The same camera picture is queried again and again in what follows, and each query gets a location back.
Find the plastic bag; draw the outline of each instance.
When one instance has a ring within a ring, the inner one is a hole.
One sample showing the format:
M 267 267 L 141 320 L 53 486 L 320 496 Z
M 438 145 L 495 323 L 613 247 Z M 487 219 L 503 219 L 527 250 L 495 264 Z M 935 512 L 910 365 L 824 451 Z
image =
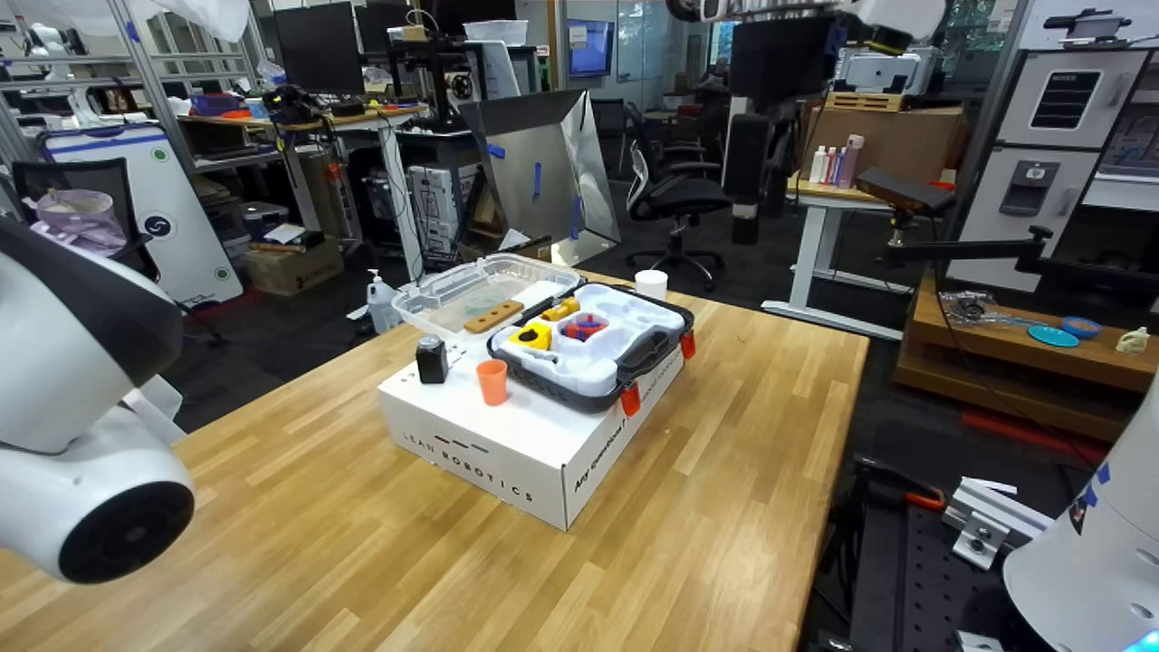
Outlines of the plastic bag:
M 87 250 L 94 258 L 116 258 L 128 247 L 122 230 L 112 219 L 112 197 L 94 190 L 50 190 L 36 205 L 32 234 Z

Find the white box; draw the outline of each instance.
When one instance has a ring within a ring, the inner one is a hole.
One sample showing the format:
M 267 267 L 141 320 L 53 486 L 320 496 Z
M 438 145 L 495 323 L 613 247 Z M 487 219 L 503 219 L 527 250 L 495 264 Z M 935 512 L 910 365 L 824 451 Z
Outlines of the white box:
M 675 348 L 653 372 L 638 377 L 641 411 L 615 401 L 603 415 L 576 415 L 518 380 L 503 407 L 485 407 L 473 365 L 481 337 L 450 340 L 450 380 L 421 383 L 416 365 L 387 377 L 376 397 L 393 444 L 433 467 L 567 531 L 625 444 L 641 433 L 683 360 Z

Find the yellow object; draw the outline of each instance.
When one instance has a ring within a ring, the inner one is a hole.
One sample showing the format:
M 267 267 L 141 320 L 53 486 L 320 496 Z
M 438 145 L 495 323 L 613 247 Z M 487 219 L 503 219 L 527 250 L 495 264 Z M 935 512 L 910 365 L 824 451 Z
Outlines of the yellow object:
M 509 335 L 515 345 L 551 352 L 551 326 L 548 323 L 527 323 Z
M 558 302 L 555 308 L 544 312 L 548 323 L 562 323 L 566 317 L 579 312 L 576 299 Z

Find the white robot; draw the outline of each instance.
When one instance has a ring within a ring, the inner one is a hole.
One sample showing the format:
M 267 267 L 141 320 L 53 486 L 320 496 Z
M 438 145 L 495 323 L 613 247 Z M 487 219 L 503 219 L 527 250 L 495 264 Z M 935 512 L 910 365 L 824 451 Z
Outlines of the white robot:
M 1004 567 L 1049 649 L 1159 649 L 1159 380 L 1073 508 Z
M 0 547 L 69 585 L 148 567 L 193 522 L 172 438 L 181 312 L 141 277 L 0 219 Z

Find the orange cup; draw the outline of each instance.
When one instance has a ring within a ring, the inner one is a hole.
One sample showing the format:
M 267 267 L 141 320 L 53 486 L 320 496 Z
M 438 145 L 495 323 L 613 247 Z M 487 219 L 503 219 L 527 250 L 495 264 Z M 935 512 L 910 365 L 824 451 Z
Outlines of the orange cup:
M 508 364 L 503 360 L 485 360 L 477 364 L 477 389 L 485 407 L 508 401 Z

